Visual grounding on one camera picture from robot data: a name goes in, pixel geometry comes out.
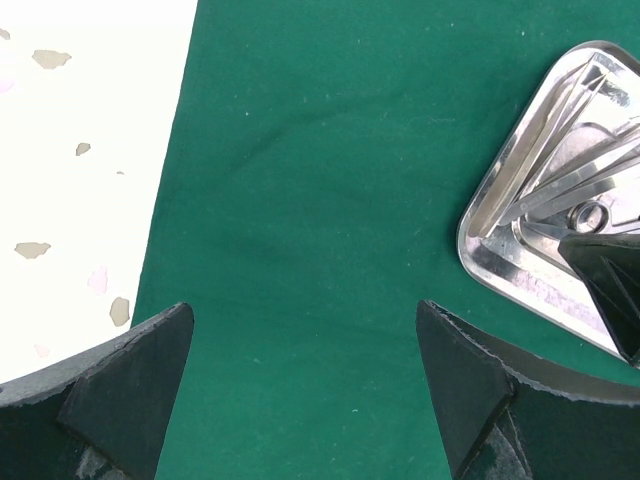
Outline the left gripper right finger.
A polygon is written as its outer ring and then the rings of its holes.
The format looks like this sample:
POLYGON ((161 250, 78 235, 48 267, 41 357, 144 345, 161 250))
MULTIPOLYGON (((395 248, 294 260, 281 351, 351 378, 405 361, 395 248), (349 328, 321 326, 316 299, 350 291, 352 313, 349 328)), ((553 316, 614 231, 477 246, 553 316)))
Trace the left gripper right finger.
POLYGON ((416 334, 454 479, 636 479, 639 390, 494 337, 431 301, 416 334))

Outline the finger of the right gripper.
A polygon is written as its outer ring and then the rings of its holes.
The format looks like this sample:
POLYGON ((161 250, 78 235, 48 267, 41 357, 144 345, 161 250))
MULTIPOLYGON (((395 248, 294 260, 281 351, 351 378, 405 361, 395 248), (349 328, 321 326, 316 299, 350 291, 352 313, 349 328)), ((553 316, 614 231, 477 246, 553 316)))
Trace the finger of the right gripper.
POLYGON ((639 365, 639 237, 569 235, 558 252, 585 284, 619 355, 639 365))

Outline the steel surgical scissors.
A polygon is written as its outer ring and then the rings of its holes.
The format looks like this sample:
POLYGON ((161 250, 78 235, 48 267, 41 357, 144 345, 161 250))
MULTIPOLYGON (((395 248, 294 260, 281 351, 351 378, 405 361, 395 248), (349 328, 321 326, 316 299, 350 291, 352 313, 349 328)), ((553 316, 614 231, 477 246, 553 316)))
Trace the steel surgical scissors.
POLYGON ((619 235, 638 234, 639 219, 619 224, 612 223, 610 209, 601 202, 590 200, 578 204, 567 211, 564 223, 543 221, 523 221, 522 227, 528 231, 560 242, 567 236, 576 235, 619 235))

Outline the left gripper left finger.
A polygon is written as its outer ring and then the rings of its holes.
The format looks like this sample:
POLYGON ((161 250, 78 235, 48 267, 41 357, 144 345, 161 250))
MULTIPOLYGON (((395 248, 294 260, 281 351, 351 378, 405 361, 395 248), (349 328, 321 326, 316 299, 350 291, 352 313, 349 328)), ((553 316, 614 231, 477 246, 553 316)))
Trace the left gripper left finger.
POLYGON ((4 479, 152 479, 194 331, 178 303, 1 386, 4 479))

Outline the steel instrument tray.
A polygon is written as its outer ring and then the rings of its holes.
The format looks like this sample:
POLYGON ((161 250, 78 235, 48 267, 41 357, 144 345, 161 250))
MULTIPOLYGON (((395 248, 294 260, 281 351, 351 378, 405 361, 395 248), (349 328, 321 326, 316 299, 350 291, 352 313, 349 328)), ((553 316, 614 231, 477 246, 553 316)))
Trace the steel instrument tray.
POLYGON ((639 138, 639 62, 620 46, 601 40, 562 55, 543 78, 466 209, 457 252, 476 280, 624 360, 577 274, 558 252, 560 242, 528 231, 523 221, 564 223, 567 211, 586 201, 606 205, 612 223, 639 219, 639 146, 569 192, 500 226, 507 209, 536 187, 584 165, 609 147, 639 138), (610 69, 606 82, 522 191, 525 165, 540 132, 554 88, 593 54, 610 69))

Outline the green surgical cloth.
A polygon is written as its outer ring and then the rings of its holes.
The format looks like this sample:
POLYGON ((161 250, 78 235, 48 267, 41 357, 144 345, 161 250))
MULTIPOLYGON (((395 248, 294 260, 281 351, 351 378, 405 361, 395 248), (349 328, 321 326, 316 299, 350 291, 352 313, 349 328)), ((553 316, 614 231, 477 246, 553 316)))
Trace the green surgical cloth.
POLYGON ((637 53, 638 3, 198 4, 134 315, 195 313, 159 478, 448 478, 424 299, 638 384, 455 246, 549 66, 588 40, 637 53))

